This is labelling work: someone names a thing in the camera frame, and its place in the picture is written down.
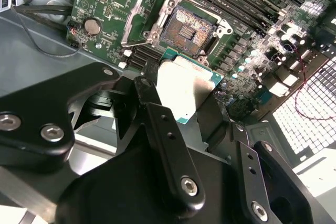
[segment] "motherboard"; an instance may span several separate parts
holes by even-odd
[[[68,41],[141,72],[173,50],[215,71],[216,97],[240,120],[265,95],[268,74],[314,44],[334,0],[76,0]]]

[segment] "cable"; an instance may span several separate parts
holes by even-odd
[[[317,120],[317,121],[327,121],[327,120],[333,120],[336,118],[336,116],[330,116],[328,118],[311,118],[307,115],[305,115],[303,112],[301,112],[298,108],[298,97],[299,97],[299,94],[301,93],[303,87],[306,85],[307,83],[307,77],[306,77],[306,68],[305,68],[305,64],[303,63],[303,59],[300,57],[300,63],[301,63],[301,70],[302,70],[302,74],[303,74],[303,84],[301,85],[301,87],[299,87],[297,93],[296,93],[296,96],[295,96],[295,110],[296,112],[304,117],[304,118],[307,118],[309,120]]]
[[[11,10],[15,13],[15,15],[18,17],[18,19],[20,20],[21,22],[21,25],[23,27],[23,29],[25,30],[25,32],[27,33],[29,39],[32,41],[32,43],[34,44],[34,46],[36,47],[36,49],[41,52],[42,54],[46,55],[46,56],[49,56],[49,57],[53,57],[53,58],[68,58],[68,57],[71,57],[71,56],[74,56],[76,55],[79,50],[82,48],[82,42],[80,41],[80,39],[77,37],[76,34],[73,34],[74,38],[76,39],[76,41],[78,42],[79,46],[78,46],[78,49],[75,51],[75,52],[72,52],[70,54],[65,54],[65,55],[57,55],[57,54],[51,54],[51,53],[48,53],[48,52],[45,52],[43,49],[41,49],[35,42],[34,38],[32,37],[32,34],[30,33],[28,27],[26,26],[25,22],[23,21],[23,19],[20,17],[19,13],[15,10],[14,7],[11,7]]]
[[[20,5],[15,7],[18,13],[40,13],[70,16],[72,13],[72,6],[64,5]]]

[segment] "screw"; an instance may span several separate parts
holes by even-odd
[[[264,146],[269,152],[272,151],[272,147],[269,144],[264,144]]]
[[[258,202],[252,202],[252,210],[261,221],[266,222],[268,220],[265,209]]]
[[[243,128],[241,125],[239,125],[239,124],[236,124],[236,128],[237,128],[239,131],[244,131],[244,128]]]
[[[175,1],[170,0],[170,1],[168,2],[168,5],[169,5],[170,7],[175,7],[176,3],[175,3]]]
[[[64,131],[57,125],[47,125],[42,128],[41,137],[49,142],[58,142],[64,137]]]
[[[189,196],[195,196],[197,194],[197,185],[191,178],[182,178],[181,186]]]
[[[104,73],[108,74],[109,76],[113,75],[113,72],[110,69],[104,69]]]
[[[13,131],[19,128],[20,125],[21,125],[21,119],[19,117],[11,114],[0,115],[1,131]]]

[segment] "black mounting arm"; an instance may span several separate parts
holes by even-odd
[[[249,146],[212,95],[197,112],[209,153],[188,148],[151,70],[130,80],[94,63],[0,98],[0,165],[30,174],[56,174],[74,131],[116,118],[116,157],[57,197],[55,224],[335,223],[272,146]]]

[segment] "red wire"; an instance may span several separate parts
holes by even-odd
[[[300,116],[304,117],[304,118],[307,118],[309,120],[317,120],[317,121],[326,121],[326,120],[331,120],[331,119],[334,119],[336,118],[336,116],[330,116],[328,118],[311,118],[307,115],[305,115],[303,112],[301,112],[299,109],[298,109],[298,97],[299,97],[299,94],[301,93],[303,87],[306,85],[307,83],[307,77],[306,77],[306,68],[305,68],[305,64],[303,64],[303,59],[300,57],[300,63],[301,63],[301,70],[302,70],[302,73],[303,73],[303,79],[304,79],[304,82],[303,84],[301,85],[301,87],[299,88],[299,90],[297,91],[296,93],[296,96],[295,96],[295,110],[296,112],[299,113]]]

